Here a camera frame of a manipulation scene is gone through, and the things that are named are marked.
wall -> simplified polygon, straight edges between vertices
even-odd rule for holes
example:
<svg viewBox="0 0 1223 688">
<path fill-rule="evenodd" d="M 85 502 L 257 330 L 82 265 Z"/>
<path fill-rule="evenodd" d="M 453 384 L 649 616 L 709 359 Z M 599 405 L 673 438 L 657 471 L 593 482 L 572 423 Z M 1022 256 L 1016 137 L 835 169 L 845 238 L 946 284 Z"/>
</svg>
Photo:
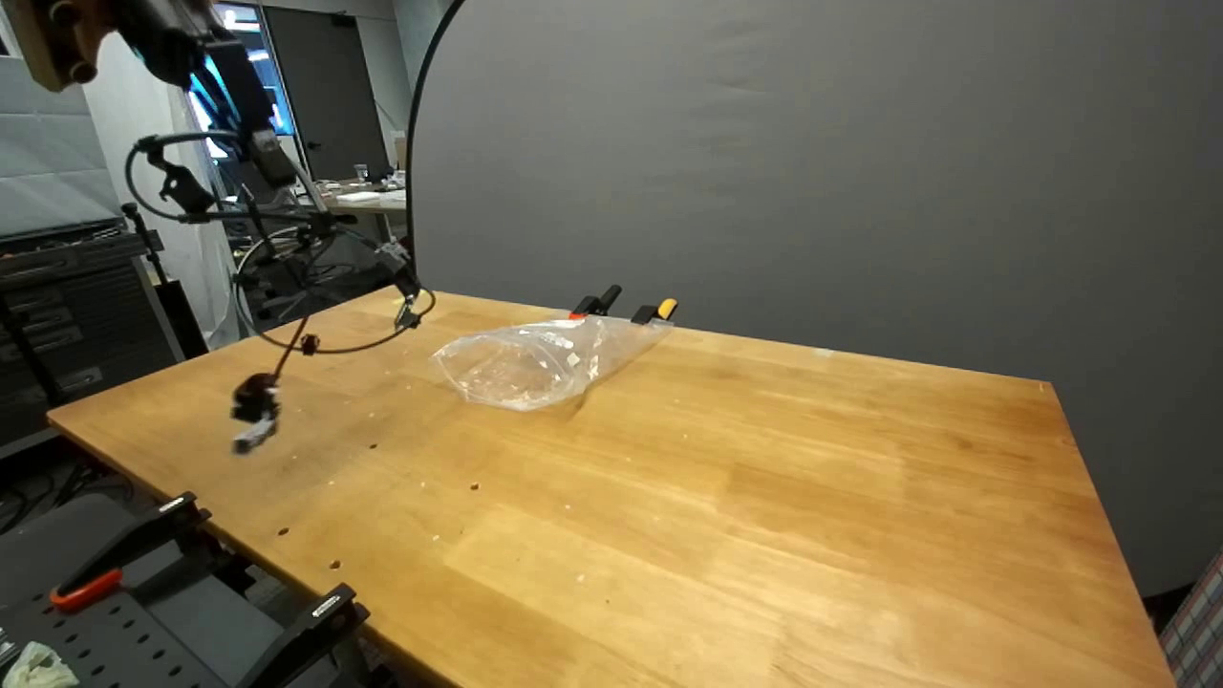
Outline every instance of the wall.
<svg viewBox="0 0 1223 688">
<path fill-rule="evenodd" d="M 434 37 L 434 26 L 444 17 L 444 6 L 453 0 L 394 0 L 394 26 L 398 26 L 398 37 L 402 37 L 402 62 L 408 67 L 408 86 L 416 84 L 416 67 L 421 67 L 421 57 L 426 57 L 426 44 Z"/>
<path fill-rule="evenodd" d="M 3 48 L 8 48 L 8 52 L 20 52 L 17 35 L 12 35 L 12 26 L 8 26 L 8 14 L 3 14 L 3 12 L 0 12 L 0 42 L 3 42 Z"/>
<path fill-rule="evenodd" d="M 1223 546 L 1218 35 L 1151 0 L 472 0 L 421 267 L 1050 377 L 1158 592 Z"/>
<path fill-rule="evenodd" d="M 357 14 L 362 57 L 372 67 L 375 105 L 385 154 L 394 159 L 394 137 L 406 135 L 406 102 L 408 102 L 408 73 L 406 73 L 406 48 L 394 26 L 394 2 L 389 0 L 250 0 L 257 6 L 300 6 L 300 12 L 343 12 Z"/>
<path fill-rule="evenodd" d="M 119 217 L 82 90 L 44 90 L 28 62 L 0 57 L 0 238 Z"/>
</svg>

clear plastic bag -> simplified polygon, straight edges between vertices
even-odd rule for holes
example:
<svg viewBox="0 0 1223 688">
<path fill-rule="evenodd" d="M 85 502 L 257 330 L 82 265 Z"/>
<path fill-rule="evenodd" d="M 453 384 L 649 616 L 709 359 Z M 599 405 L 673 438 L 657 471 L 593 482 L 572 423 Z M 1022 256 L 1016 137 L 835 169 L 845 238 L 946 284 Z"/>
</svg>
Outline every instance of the clear plastic bag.
<svg viewBox="0 0 1223 688">
<path fill-rule="evenodd" d="M 629 317 L 530 322 L 453 340 L 434 363 L 467 401 L 530 414 L 580 396 L 669 330 Z"/>
</svg>

black clamp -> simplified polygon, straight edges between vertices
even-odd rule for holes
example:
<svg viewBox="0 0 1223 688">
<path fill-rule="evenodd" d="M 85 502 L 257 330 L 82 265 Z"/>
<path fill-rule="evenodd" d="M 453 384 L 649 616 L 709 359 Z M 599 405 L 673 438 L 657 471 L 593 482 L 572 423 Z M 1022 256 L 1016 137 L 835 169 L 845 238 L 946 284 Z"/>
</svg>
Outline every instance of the black clamp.
<svg viewBox="0 0 1223 688">
<path fill-rule="evenodd" d="M 612 304 L 617 304 L 617 298 L 620 298 L 620 284 L 612 284 L 604 293 L 584 293 L 572 310 L 569 310 L 569 317 L 590 317 L 590 312 L 612 312 Z"/>
<path fill-rule="evenodd" d="M 181 493 L 165 502 L 155 514 L 135 524 L 129 532 L 102 542 L 67 583 L 51 592 L 51 606 L 72 616 L 102 597 L 111 597 L 124 579 L 124 564 L 198 532 L 208 521 L 202 507 L 197 507 L 192 493 Z"/>
<path fill-rule="evenodd" d="M 245 674 L 241 688 L 273 688 L 292 684 L 318 658 L 352 639 L 372 612 L 357 602 L 348 583 L 338 583 L 325 600 L 318 600 L 306 616 L 300 616 Z"/>
<path fill-rule="evenodd" d="M 234 437 L 234 449 L 250 453 L 278 429 L 278 401 L 277 401 L 277 374 L 250 374 L 234 388 L 234 415 L 245 420 L 245 429 Z"/>
<path fill-rule="evenodd" d="M 208 217 L 208 211 L 220 203 L 192 169 L 165 159 L 165 142 L 160 137 L 143 137 L 137 149 L 148 158 L 155 169 L 165 172 L 160 200 L 172 200 L 185 207 L 189 217 Z"/>
<path fill-rule="evenodd" d="M 637 304 L 632 322 L 634 322 L 634 326 L 673 322 L 673 317 L 678 317 L 678 310 L 682 310 L 682 302 L 678 302 L 678 298 L 660 298 L 660 302 L 645 302 L 645 304 Z"/>
<path fill-rule="evenodd" d="M 375 248 L 385 279 L 398 286 L 398 293 L 406 298 L 398 317 L 394 317 L 394 330 L 416 330 L 421 326 L 421 312 L 413 312 L 413 302 L 421 293 L 421 275 L 416 275 L 416 258 L 413 253 L 389 238 Z"/>
</svg>

wooden table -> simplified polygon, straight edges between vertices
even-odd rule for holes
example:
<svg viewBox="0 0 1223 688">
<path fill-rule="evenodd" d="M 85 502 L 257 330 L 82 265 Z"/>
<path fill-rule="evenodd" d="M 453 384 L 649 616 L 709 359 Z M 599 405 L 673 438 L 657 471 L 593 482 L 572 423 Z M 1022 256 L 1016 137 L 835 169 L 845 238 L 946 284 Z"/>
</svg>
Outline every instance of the wooden table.
<svg viewBox="0 0 1223 688">
<path fill-rule="evenodd" d="M 1049 383 L 678 330 L 584 401 L 500 414 L 430 363 L 530 317 L 440 293 L 380 352 L 293 359 L 250 460 L 257 340 L 51 415 L 459 684 L 1175 684 Z"/>
</svg>

wire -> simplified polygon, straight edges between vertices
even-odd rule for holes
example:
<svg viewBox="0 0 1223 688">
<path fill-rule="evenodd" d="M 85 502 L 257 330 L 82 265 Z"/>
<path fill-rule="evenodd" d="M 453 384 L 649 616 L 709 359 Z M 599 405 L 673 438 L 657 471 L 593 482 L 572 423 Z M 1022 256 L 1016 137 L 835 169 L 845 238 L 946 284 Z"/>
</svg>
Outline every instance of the wire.
<svg viewBox="0 0 1223 688">
<path fill-rule="evenodd" d="M 408 159 L 406 159 L 406 244 L 408 244 L 408 256 L 413 265 L 416 258 L 416 118 L 421 118 L 421 98 L 426 98 L 426 84 L 430 84 L 430 73 L 434 73 L 434 57 L 435 48 L 444 44 L 457 14 L 459 14 L 464 0 L 453 0 L 448 14 L 435 23 L 430 44 L 426 44 L 426 57 L 421 57 L 421 73 L 416 73 L 416 86 L 413 86 L 413 102 L 408 102 Z"/>
<path fill-rule="evenodd" d="M 311 326 L 311 312 L 302 312 L 302 322 L 300 322 L 300 330 L 293 330 L 292 344 L 278 352 L 277 369 L 273 369 L 273 384 L 278 383 L 285 367 L 287 367 L 287 363 L 292 363 L 292 354 L 300 352 L 300 340 L 302 340 L 306 326 Z"/>
<path fill-rule="evenodd" d="M 129 200 L 135 200 L 143 211 L 148 211 L 148 215 L 157 215 L 157 217 L 165 217 L 165 223 L 185 223 L 185 225 L 198 225 L 198 223 L 245 223 L 250 215 L 241 215 L 241 211 L 220 211 L 220 215 L 198 215 L 198 217 L 160 211 L 160 207 L 155 207 L 155 203 L 143 193 L 143 188 L 137 188 L 137 178 L 135 178 L 137 154 L 148 154 L 146 142 L 165 149 L 165 144 L 208 142 L 208 137 L 234 142 L 231 131 L 198 131 L 198 135 L 170 135 L 170 137 L 143 137 L 143 142 L 135 142 L 135 144 L 128 149 L 128 159 L 124 159 L 124 183 L 128 183 Z M 302 215 L 259 215 L 259 217 L 302 223 Z"/>
<path fill-rule="evenodd" d="M 430 317 L 434 304 L 435 304 L 435 293 L 434 293 L 434 291 L 421 291 L 421 293 L 430 293 L 430 304 L 416 310 L 416 317 Z M 254 322 L 254 312 L 250 312 L 245 302 L 241 302 L 241 317 L 245 317 L 245 326 L 250 326 L 259 340 L 269 340 L 273 347 L 302 352 L 300 340 L 277 340 L 273 331 L 257 330 L 257 322 Z M 348 344 L 348 347 L 318 347 L 318 352 L 311 352 L 311 354 L 357 354 L 357 352 L 383 347 L 383 344 L 389 344 L 389 340 L 398 340 L 398 335 L 406 335 L 406 331 L 408 331 L 408 330 L 389 330 L 389 331 L 380 335 L 380 340 L 362 340 L 362 344 Z"/>
<path fill-rule="evenodd" d="M 234 270 L 231 270 L 231 298 L 225 298 L 225 317 L 221 317 L 221 326 L 231 322 L 231 312 L 234 312 L 234 302 L 241 302 L 241 275 L 245 275 L 245 267 L 250 267 L 250 258 L 259 253 L 259 248 L 269 248 L 269 256 L 277 256 L 277 248 L 273 244 L 263 244 L 263 242 L 257 242 L 257 244 L 250 244 L 237 258 L 234 258 Z"/>
</svg>

